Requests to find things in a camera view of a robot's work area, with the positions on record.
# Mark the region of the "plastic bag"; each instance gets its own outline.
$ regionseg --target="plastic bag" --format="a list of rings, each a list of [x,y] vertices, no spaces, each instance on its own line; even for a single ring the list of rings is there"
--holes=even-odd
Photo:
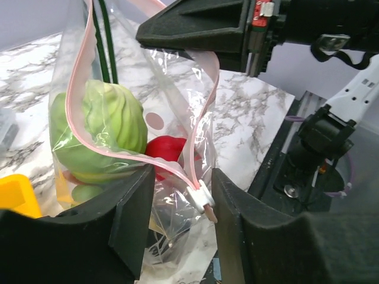
[[[204,212],[215,221],[207,186],[216,160],[211,110],[219,62],[212,52],[186,51],[190,60],[141,49],[134,39],[136,24],[123,15],[118,1],[108,7],[117,65],[116,75],[112,70],[110,76],[100,67],[107,48],[99,48],[100,28],[95,25],[103,22],[93,16],[104,7],[96,2],[71,0],[52,80],[50,144],[57,199],[64,208],[75,206],[111,190],[112,180],[153,164],[156,185],[149,227],[160,237],[153,245],[158,252],[149,248],[145,263],[162,263],[164,253],[171,256],[168,261],[177,262],[180,253],[172,252],[173,243],[184,245],[183,235]],[[147,17],[165,7],[157,0],[124,2]],[[155,146],[151,142],[162,137],[166,141]],[[145,155],[147,150],[171,153],[166,148],[174,146],[177,159],[171,162]],[[162,240],[169,252],[162,251]]]

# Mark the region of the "yellow container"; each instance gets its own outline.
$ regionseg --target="yellow container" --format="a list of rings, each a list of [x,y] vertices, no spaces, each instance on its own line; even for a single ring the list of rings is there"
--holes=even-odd
[[[0,179],[0,208],[31,218],[42,217],[33,187],[24,175],[10,175]]]

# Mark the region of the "green round object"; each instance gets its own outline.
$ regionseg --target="green round object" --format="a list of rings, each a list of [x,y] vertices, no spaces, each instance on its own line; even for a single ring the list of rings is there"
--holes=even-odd
[[[77,203],[84,203],[103,192],[95,185],[77,185],[71,192],[72,199]]]
[[[49,114],[50,144],[58,161],[84,183],[104,183],[120,178],[125,168],[135,162],[103,156],[82,145],[68,126],[65,99],[66,93],[58,94]],[[85,127],[97,144],[111,149],[145,152],[147,125],[143,107],[125,87],[89,81],[82,111]]]

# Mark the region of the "metal screw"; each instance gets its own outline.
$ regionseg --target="metal screw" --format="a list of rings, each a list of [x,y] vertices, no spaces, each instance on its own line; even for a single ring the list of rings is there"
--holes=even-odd
[[[298,192],[296,188],[294,188],[291,185],[286,185],[284,187],[284,193],[289,197],[289,198],[298,198]]]

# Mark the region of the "white marble tabletop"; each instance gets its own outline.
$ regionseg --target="white marble tabletop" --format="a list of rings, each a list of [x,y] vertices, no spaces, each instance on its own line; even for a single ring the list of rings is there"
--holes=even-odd
[[[0,178],[21,173],[31,180],[44,215],[62,208],[56,201],[47,106],[60,35],[0,53],[0,105],[17,112],[20,131],[0,164]],[[294,97],[259,79],[221,72],[214,110],[217,166],[246,190],[258,171]],[[195,284],[204,277],[217,246],[214,226],[202,232],[182,269],[157,280],[143,273],[139,284]]]

